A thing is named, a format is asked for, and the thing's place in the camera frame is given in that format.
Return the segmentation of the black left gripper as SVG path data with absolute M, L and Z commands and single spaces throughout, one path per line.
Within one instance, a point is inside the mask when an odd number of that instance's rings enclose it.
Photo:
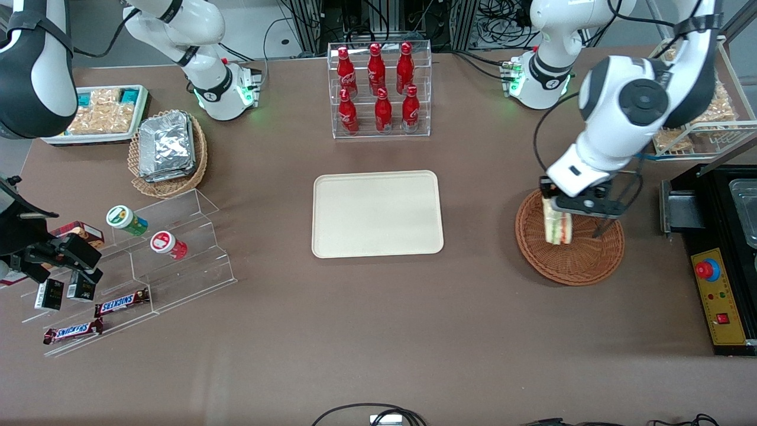
M 539 177 L 539 191 L 545 200 L 550 200 L 555 196 L 554 182 L 546 175 Z M 600 239 L 606 231 L 611 229 L 619 217 L 605 217 L 600 220 L 593 232 L 594 239 Z

